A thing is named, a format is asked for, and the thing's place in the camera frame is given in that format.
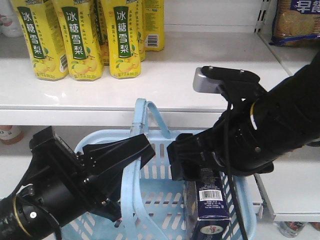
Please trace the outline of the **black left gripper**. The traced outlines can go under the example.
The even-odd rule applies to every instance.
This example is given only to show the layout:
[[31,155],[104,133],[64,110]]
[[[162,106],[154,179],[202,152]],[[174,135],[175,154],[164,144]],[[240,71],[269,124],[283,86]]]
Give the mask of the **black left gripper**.
[[86,144],[74,152],[59,136],[31,151],[32,159],[14,194],[14,215],[23,227],[62,227],[89,212],[117,221],[122,172],[155,151],[144,134],[110,143]]

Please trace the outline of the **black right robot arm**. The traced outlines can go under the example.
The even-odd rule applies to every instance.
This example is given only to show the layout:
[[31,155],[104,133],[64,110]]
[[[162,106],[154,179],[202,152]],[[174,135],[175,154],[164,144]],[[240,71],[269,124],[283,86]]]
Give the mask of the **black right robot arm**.
[[220,94],[227,109],[213,127],[182,133],[167,147],[172,178],[195,181],[209,168],[236,176],[270,173],[280,156],[320,137],[320,57],[271,90],[241,69],[203,66],[193,89]]

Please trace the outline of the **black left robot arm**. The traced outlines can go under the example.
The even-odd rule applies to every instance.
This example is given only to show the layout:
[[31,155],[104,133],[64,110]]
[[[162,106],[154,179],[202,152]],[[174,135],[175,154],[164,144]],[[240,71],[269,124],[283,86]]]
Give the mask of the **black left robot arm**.
[[74,152],[51,127],[29,143],[31,162],[12,193],[0,202],[3,240],[42,240],[86,212],[117,221],[122,174],[155,151],[144,134],[119,141],[87,144]]

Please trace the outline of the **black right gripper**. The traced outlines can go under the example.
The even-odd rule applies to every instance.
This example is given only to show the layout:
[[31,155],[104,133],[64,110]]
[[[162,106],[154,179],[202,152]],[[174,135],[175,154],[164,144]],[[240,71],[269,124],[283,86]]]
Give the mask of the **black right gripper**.
[[172,179],[200,180],[200,166],[230,170],[237,176],[271,173],[275,149],[269,135],[274,113],[274,107],[261,100],[245,101],[240,108],[229,103],[213,127],[195,136],[194,146],[189,142],[192,133],[179,134],[166,148]]

